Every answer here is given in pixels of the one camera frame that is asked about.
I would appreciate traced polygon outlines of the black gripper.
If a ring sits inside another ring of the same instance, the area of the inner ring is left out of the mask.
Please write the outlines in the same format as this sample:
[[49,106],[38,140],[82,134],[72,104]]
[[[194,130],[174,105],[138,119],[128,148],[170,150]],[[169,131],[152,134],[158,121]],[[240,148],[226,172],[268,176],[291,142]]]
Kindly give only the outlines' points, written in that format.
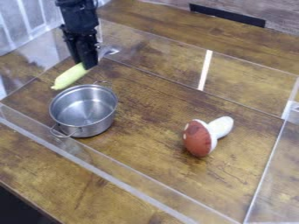
[[94,0],[54,0],[64,23],[60,25],[69,55],[76,64],[89,70],[98,63],[97,30],[98,17]]

